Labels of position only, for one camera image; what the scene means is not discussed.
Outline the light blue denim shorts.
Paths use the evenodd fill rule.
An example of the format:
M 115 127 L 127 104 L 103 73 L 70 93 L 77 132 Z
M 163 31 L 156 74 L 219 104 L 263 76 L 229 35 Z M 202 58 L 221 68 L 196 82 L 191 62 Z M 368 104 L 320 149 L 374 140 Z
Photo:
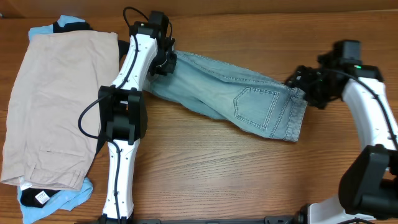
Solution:
M 147 77 L 145 91 L 264 138 L 298 141 L 307 107 L 302 90 L 230 63 L 176 54 L 174 72 Z

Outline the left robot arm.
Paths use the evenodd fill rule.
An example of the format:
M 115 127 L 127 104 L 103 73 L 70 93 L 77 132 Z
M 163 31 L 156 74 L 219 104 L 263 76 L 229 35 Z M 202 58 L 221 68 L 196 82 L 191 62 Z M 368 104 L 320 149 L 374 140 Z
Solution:
M 135 22 L 129 31 L 129 49 L 119 74 L 98 93 L 98 141 L 107 143 L 110 158 L 108 191 L 99 223 L 132 222 L 134 162 L 148 120 L 144 82 L 148 75 L 173 72 L 177 60 L 169 21 Z

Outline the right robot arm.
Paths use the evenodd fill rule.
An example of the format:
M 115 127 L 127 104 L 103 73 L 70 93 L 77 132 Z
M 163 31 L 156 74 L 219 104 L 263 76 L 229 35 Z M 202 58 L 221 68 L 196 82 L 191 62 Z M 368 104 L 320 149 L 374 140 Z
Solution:
M 319 109 L 335 100 L 351 111 L 361 153 L 343 174 L 338 195 L 303 207 L 296 223 L 371 223 L 397 217 L 397 123 L 379 69 L 370 65 L 311 68 L 303 65 L 286 80 Z

